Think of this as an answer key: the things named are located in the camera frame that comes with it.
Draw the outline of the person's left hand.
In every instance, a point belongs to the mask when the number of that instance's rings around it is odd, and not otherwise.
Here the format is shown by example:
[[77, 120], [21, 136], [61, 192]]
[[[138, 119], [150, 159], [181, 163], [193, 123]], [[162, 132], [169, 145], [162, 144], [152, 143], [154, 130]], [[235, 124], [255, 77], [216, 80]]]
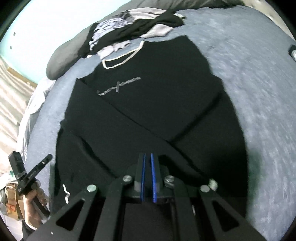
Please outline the person's left hand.
[[33, 189], [23, 196], [24, 221], [32, 230], [37, 230], [42, 224], [41, 216], [33, 205], [33, 199], [36, 197], [43, 206], [47, 205], [49, 197], [44, 193], [39, 181], [36, 181]]

